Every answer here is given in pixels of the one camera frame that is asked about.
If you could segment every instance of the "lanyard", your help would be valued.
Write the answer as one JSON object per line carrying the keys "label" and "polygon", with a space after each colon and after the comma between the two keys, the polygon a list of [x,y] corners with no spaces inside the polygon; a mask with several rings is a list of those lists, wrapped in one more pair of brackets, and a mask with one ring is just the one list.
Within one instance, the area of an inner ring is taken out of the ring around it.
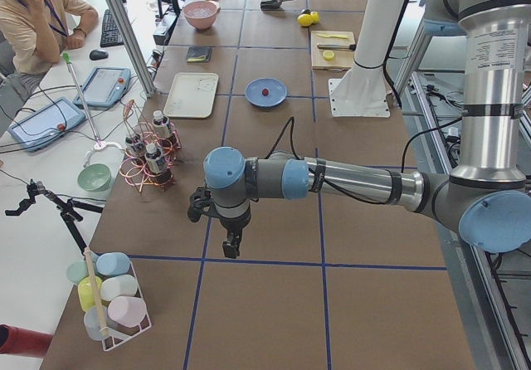
{"label": "lanyard", "polygon": [[[27,5],[23,2],[23,0],[17,0],[17,1],[18,1],[18,3],[20,3],[22,6],[24,6],[24,7],[27,9]],[[68,33],[66,32],[65,26],[63,25],[63,22],[61,21],[61,19],[60,19],[59,16],[57,15],[56,10],[53,8],[53,5],[51,5],[51,3],[48,2],[48,0],[44,0],[44,3],[45,3],[46,6],[50,9],[50,13],[51,13],[51,15],[57,20],[57,22],[58,22],[59,25],[61,26],[61,29],[62,29],[62,30],[59,30],[57,27],[52,26],[51,24],[48,24],[48,26],[50,26],[50,28],[51,28],[54,32],[58,32],[58,33],[61,34],[62,36],[64,36],[64,37],[68,37]]]}

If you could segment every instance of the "white stand base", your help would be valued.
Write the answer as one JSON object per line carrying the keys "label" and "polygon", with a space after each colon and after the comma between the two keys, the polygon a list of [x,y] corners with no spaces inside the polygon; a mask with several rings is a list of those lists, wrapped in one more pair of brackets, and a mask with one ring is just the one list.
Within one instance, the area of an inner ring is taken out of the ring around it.
{"label": "white stand base", "polygon": [[92,157],[92,154],[96,152],[101,152],[102,150],[105,150],[109,146],[113,146],[117,148],[118,150],[124,151],[122,146],[117,142],[105,142],[104,140],[99,140],[95,143],[94,147],[86,152],[85,154],[85,163],[83,164],[83,168],[87,168],[90,165],[90,158]]}
{"label": "white stand base", "polygon": [[329,80],[330,108],[333,117],[385,117],[391,113],[387,106],[387,92],[382,68],[349,70],[342,79]]}

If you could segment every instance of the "blue cup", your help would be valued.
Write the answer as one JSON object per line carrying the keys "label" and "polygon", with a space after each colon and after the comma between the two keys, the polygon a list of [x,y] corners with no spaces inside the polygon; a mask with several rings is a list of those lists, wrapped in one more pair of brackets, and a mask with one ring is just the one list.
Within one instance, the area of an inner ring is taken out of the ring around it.
{"label": "blue cup", "polygon": [[100,275],[118,276],[129,271],[131,261],[123,252],[107,252],[98,258],[96,269]]}

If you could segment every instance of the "pastel cup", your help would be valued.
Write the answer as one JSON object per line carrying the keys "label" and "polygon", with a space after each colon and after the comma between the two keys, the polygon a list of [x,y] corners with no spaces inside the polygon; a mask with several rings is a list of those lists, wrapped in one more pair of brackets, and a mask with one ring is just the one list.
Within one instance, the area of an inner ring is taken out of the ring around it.
{"label": "pastel cup", "polygon": [[[98,289],[101,288],[101,279],[96,276],[96,284]],[[77,285],[77,294],[80,297],[81,308],[84,312],[88,311],[95,305],[94,296],[92,295],[92,286],[90,285],[90,278],[85,277]]]}
{"label": "pastel cup", "polygon": [[96,262],[96,269],[100,275],[118,276],[129,271],[131,261],[123,252],[106,252]]}
{"label": "pastel cup", "polygon": [[[92,261],[94,264],[98,258],[96,254],[92,253]],[[86,269],[86,262],[84,260],[78,260],[66,269],[66,278],[75,285],[78,285],[88,275],[89,271]]]}
{"label": "pastel cup", "polygon": [[183,15],[192,27],[206,30],[214,24],[220,11],[221,8],[216,1],[196,1],[184,6]]}
{"label": "pastel cup", "polygon": [[139,289],[139,283],[132,275],[111,277],[101,284],[101,299],[112,301],[119,295],[133,297]]}
{"label": "pastel cup", "polygon": [[136,327],[144,320],[148,309],[143,299],[121,295],[109,304],[109,317],[125,327]]}
{"label": "pastel cup", "polygon": [[[116,329],[118,327],[118,324],[109,319],[106,307],[103,307],[103,312],[105,314],[105,322],[107,323],[107,326],[111,329]],[[95,306],[90,308],[85,313],[85,316],[83,316],[83,324],[85,325],[86,333],[89,334],[90,339],[94,339],[95,341],[101,341],[104,339],[100,331],[100,320],[98,319],[98,310]]]}

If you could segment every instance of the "yellow object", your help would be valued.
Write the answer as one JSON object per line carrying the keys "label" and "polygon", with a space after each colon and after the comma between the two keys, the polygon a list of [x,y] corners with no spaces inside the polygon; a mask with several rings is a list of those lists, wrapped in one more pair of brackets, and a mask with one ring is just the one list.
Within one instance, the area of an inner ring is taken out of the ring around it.
{"label": "yellow object", "polygon": [[335,53],[332,51],[323,51],[323,59],[326,61],[331,61],[335,58]]}
{"label": "yellow object", "polygon": [[297,22],[302,27],[310,27],[314,23],[314,19],[311,17],[311,15],[304,13],[302,15],[299,15],[299,17],[297,17]]}
{"label": "yellow object", "polygon": [[319,23],[319,13],[318,12],[311,12],[309,14],[312,17],[312,23]]}
{"label": "yellow object", "polygon": [[[99,289],[101,287],[101,278],[99,278],[98,276],[96,276],[96,283]],[[80,297],[81,308],[84,312],[86,312],[95,305],[94,295],[92,294],[92,287],[90,287],[89,276],[85,277],[77,285],[77,294]]]}
{"label": "yellow object", "polygon": [[186,61],[188,63],[193,63],[194,61],[204,61],[205,59],[207,59],[207,57],[205,55],[201,55],[198,57],[189,57],[188,59],[186,59]]}
{"label": "yellow object", "polygon": [[348,36],[345,34],[317,34],[317,36],[323,38],[342,38],[344,40],[348,40]]}

